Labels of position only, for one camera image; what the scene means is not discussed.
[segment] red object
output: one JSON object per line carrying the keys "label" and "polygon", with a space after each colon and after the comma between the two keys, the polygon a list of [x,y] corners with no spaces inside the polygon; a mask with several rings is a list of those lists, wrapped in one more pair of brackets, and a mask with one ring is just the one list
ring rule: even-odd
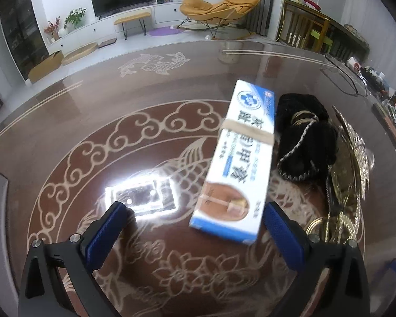
{"label": "red object", "polygon": [[314,6],[316,10],[321,10],[321,7],[317,5],[314,1],[311,0],[304,0],[304,2],[308,2],[311,6]]}

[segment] blue gripper pad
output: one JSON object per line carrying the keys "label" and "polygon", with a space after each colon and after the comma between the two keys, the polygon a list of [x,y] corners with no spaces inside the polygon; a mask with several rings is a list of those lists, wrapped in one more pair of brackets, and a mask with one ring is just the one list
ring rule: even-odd
{"label": "blue gripper pad", "polygon": [[120,232],[128,222],[131,209],[121,202],[114,202],[106,213],[93,221],[83,233],[81,253],[90,272],[100,269],[110,253]]}
{"label": "blue gripper pad", "polygon": [[283,255],[287,266],[293,271],[300,271],[304,267],[306,253],[308,252],[306,242],[302,237],[305,232],[294,221],[291,221],[276,202],[266,205],[263,221],[276,243],[277,248]]}

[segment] white cabinet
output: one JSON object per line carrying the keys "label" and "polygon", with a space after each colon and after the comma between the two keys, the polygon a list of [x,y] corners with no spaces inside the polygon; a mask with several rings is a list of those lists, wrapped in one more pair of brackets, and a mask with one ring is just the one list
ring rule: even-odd
{"label": "white cabinet", "polygon": [[161,4],[154,6],[155,22],[163,23],[165,21],[183,20],[186,17],[180,12],[179,4]]}
{"label": "white cabinet", "polygon": [[95,42],[97,39],[111,36],[115,33],[113,21],[111,19],[105,19],[83,27],[78,31],[78,37],[82,40],[82,44],[89,44]]}
{"label": "white cabinet", "polygon": [[[69,52],[80,48],[81,46],[90,44],[92,42],[101,42],[110,38],[116,37],[116,33],[122,31],[121,24],[114,25],[115,20],[119,18],[125,18],[127,16],[149,12],[151,18],[144,18],[145,24],[148,26],[154,23],[163,23],[167,21],[178,21],[184,20],[185,16],[180,13],[179,7],[181,3],[166,3],[166,4],[155,4],[152,6],[139,7],[133,10],[124,11],[115,15],[96,20],[93,23],[80,27],[73,30],[68,35],[55,41],[54,43],[47,45],[49,54],[53,54],[57,51],[62,51],[66,56]],[[132,20],[126,23],[126,28],[138,29],[140,32],[140,24],[138,20]]]}
{"label": "white cabinet", "polygon": [[67,55],[69,52],[80,48],[82,45],[88,43],[83,43],[79,41],[77,32],[72,31],[68,35],[64,36],[56,40],[54,43],[47,47],[49,54],[53,54],[54,52],[61,51],[64,55]]}

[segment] metal screw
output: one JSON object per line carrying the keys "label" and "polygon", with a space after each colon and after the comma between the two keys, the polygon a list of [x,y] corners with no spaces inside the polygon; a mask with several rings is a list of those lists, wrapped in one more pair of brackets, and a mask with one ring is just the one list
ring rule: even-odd
{"label": "metal screw", "polygon": [[309,234],[308,235],[308,239],[312,242],[312,243],[318,243],[320,242],[320,237],[317,234]]}
{"label": "metal screw", "polygon": [[36,240],[33,240],[32,242],[32,246],[34,248],[38,247],[41,244],[41,240],[39,238],[37,238]]}
{"label": "metal screw", "polygon": [[347,241],[347,243],[349,244],[349,246],[351,247],[351,248],[356,248],[357,246],[358,246],[358,243],[357,243],[357,241],[355,241],[355,240],[349,240],[349,241]]}
{"label": "metal screw", "polygon": [[81,239],[81,235],[80,234],[73,234],[72,236],[69,237],[69,240],[72,243],[76,243]]}

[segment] yellow cable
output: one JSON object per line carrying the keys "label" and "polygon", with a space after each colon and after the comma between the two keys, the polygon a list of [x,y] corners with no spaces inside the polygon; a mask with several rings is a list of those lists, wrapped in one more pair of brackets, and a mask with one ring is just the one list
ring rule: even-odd
{"label": "yellow cable", "polygon": [[280,39],[280,36],[282,34],[282,31],[283,31],[283,26],[285,25],[285,1],[284,0],[283,0],[283,4],[282,4],[282,14],[283,14],[282,27],[281,27],[280,32],[279,32],[279,37],[277,37],[275,42],[277,42]]}

